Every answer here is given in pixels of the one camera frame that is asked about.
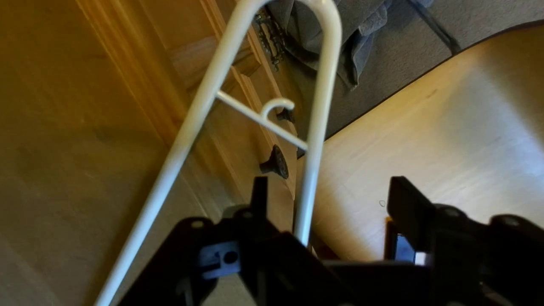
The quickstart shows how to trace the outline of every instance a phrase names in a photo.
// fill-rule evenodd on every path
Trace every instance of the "floor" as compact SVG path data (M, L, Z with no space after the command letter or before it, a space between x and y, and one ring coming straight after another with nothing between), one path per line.
M431 13L460 41L462 47L470 47L506 29L543 20L544 2L436 0ZM390 22L377 37L361 85L351 90L337 81L327 134L339 132L448 58L451 58L450 49L407 0L395 0L390 8ZM309 102L314 97L315 73L297 66L297 81Z

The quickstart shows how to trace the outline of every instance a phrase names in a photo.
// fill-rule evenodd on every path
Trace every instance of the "white metal frame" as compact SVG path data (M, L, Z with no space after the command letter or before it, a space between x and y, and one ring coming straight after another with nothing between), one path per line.
M249 109L246 104L222 92L222 85L237 58L237 53L244 42L246 34L249 32L254 17L259 8L263 8L271 0L239 0L234 15L225 29L225 34L220 41L218 51L213 56L210 68L205 75L205 80L196 93L196 98L188 112L188 117L173 144L173 149L164 163L159 178L147 199L144 211L106 282L103 292L98 299L98 304L108 306L113 302L125 275L128 274L133 260L139 255L149 231L152 229L179 172L183 170L188 155L205 126L205 121L215 104L222 100L232 105L235 110L259 122L261 126L271 129L286 141L297 144L302 149L307 149L307 163L303 170L303 183L300 192L300 202L295 221L295 234L303 245L309 245L312 216L315 207L315 195L320 175L320 163L324 155L326 131L329 121L329 110L334 93L334 83L337 75L337 64L341 56L341 39L343 39L343 24L339 10L334 0L300 0L309 5L320 20L324 27L324 46L320 56L317 92L312 107L312 121L309 141L300 139L298 136L288 132L281 126L269 121L269 112L276 107L293 109L295 104L286 98L275 98L264 105L261 112Z

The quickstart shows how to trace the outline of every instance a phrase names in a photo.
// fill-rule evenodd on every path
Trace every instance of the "wood grain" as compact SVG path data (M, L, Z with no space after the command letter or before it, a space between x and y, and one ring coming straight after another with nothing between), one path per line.
M327 141L315 229L344 258L382 258L388 185L544 226L544 25L438 66Z
M208 19L201 2L191 2L200 8L190 13L200 20L195 27L171 27L181 19L176 12L188 15L171 13L181 8L173 3L4 2L0 304L96 299L218 41L212 20L201 22ZM247 75L268 63L252 47L237 61ZM195 66L186 64L191 56L200 56ZM269 93L271 75L259 81ZM227 90L249 98L235 76ZM218 104L123 291L179 219L220 219L227 207L247 202L275 143L276 136ZM295 163L295 149L286 156ZM280 192L271 200L292 207L295 180L273 183Z

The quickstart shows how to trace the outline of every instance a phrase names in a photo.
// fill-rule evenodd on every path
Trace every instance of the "wooden panel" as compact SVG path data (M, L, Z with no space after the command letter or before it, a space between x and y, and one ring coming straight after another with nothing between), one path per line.
M79 5L135 100L173 143L190 102L142 5L130 0L79 0Z
M74 2L0 37L0 304L91 304L167 146Z
M489 221L544 226L544 25L485 41L327 141L315 228L344 258L382 258L388 182Z
M167 51L215 36L201 0L142 0Z

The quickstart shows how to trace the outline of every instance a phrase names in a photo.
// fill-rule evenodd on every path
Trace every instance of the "white hook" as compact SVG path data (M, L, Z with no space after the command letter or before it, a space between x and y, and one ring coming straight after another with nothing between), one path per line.
M288 100L288 98L283 98L283 97L273 98L261 109L261 117L269 121L271 110L273 109L280 109L280 107L293 110L295 104L292 100Z

